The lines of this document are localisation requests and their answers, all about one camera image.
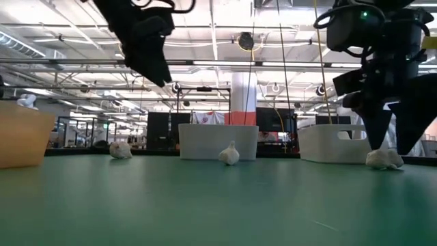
table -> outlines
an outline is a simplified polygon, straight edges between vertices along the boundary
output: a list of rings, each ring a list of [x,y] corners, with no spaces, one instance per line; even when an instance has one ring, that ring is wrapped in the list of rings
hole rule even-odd
[[[0,170],[2,245],[437,245],[437,168],[174,156]]]

white basket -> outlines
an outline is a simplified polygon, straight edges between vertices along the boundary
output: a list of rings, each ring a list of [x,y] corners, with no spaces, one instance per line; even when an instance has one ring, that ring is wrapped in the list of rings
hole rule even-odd
[[[217,160],[233,140],[241,161],[256,159],[258,126],[179,124],[181,159]]]
[[[365,128],[362,125],[322,124],[299,130],[300,158],[319,163],[365,164],[367,154],[371,152],[367,138],[350,139],[344,131],[365,131]]]

person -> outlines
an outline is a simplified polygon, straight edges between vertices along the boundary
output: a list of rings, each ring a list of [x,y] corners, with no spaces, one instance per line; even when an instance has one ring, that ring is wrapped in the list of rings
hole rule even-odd
[[[259,132],[258,142],[276,141],[276,137],[269,132]]]

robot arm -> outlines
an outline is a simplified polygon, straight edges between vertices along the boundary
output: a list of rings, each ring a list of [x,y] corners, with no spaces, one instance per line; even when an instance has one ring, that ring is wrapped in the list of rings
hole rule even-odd
[[[171,82],[169,67],[164,57],[165,37],[175,29],[172,14],[186,14],[195,7],[192,0],[187,10],[175,10],[172,0],[155,0],[168,7],[145,8],[133,0],[93,0],[108,22],[109,31],[121,42],[124,64],[159,87]]]
[[[327,28],[327,47],[361,59],[361,69],[333,79],[343,106],[359,114],[373,150],[384,141],[396,115],[397,151],[408,154],[437,116],[437,74],[417,76],[426,60],[421,32],[434,17],[423,9],[406,9],[412,0],[336,0],[314,23]],[[324,18],[330,20],[321,25]],[[361,54],[348,49],[363,48]],[[386,103],[390,111],[384,110]]]

white pillar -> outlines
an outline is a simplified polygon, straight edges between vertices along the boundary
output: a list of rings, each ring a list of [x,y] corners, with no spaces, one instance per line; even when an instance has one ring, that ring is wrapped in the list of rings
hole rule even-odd
[[[256,112],[257,83],[257,75],[254,72],[251,74],[248,72],[235,72],[232,74],[231,112],[245,112],[246,110]]]

